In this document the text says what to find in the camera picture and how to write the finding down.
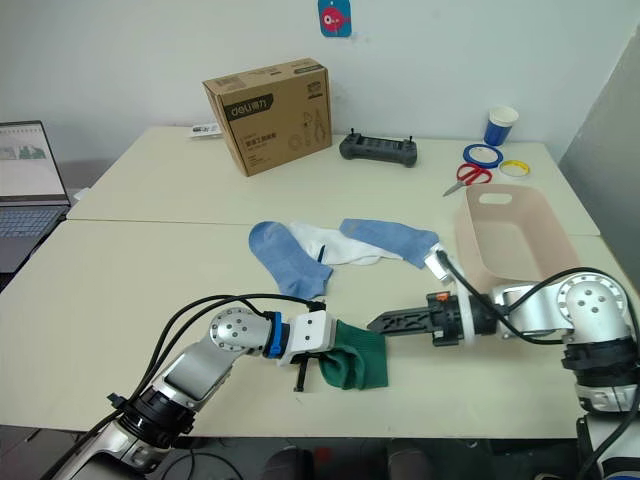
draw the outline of blue ring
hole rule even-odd
[[[498,155],[498,159],[489,163],[479,162],[478,160],[476,160],[471,156],[471,149],[476,147],[484,147],[484,148],[488,148],[489,150],[493,150]],[[479,167],[482,167],[482,168],[496,168],[498,165],[500,165],[500,162],[504,160],[504,157],[502,156],[502,152],[500,152],[500,150],[498,150],[497,148],[493,148],[491,145],[485,145],[483,143],[474,143],[473,145],[469,145],[467,148],[464,149],[464,152],[462,153],[462,158],[464,158],[465,162],[473,163],[474,165],[478,165]]]
[[[271,341],[271,348],[267,358],[276,358],[282,352],[280,348],[280,340],[282,339],[282,314],[275,312],[275,318],[273,319],[273,340]]]

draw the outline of scissors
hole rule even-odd
[[[449,190],[442,194],[443,197],[455,192],[460,187],[469,186],[474,183],[489,183],[493,175],[486,168],[479,167],[473,163],[463,163],[456,172],[458,181]]]

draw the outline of laptop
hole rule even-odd
[[[0,123],[0,273],[16,272],[70,206],[42,122]]]

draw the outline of white table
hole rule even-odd
[[[216,293],[275,292],[247,247],[249,229],[62,224],[0,295],[0,423],[87,429],[109,411],[107,394],[130,393],[157,335],[182,305]],[[451,225],[439,233],[455,251]],[[571,241],[585,264],[610,272],[632,291],[600,238],[573,235]],[[327,303],[339,318],[364,327],[383,311],[422,305],[425,294],[437,290],[442,286],[427,270],[383,260],[336,268]],[[203,322],[181,345],[205,331]],[[560,364],[561,347],[480,338],[471,348],[436,349],[426,335],[390,338],[387,345],[389,387],[362,392],[328,386],[312,364],[305,393],[294,393],[294,367],[241,358],[196,417],[194,434],[575,435],[583,412],[573,375]]]
[[[462,151],[472,141],[416,140],[414,168],[344,160],[334,145],[286,165],[244,177],[222,139],[189,139],[188,129],[149,129],[76,205],[76,220],[134,220],[252,225],[263,220],[307,221],[337,228],[344,218],[390,220],[440,231],[463,191],[446,198]],[[501,147],[523,160],[569,234],[599,230],[540,143]],[[496,182],[509,183],[496,174]]]

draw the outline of red scissors handle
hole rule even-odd
[[[456,177],[469,186],[473,183],[489,183],[493,175],[486,168],[479,167],[473,163],[463,163],[458,167]]]

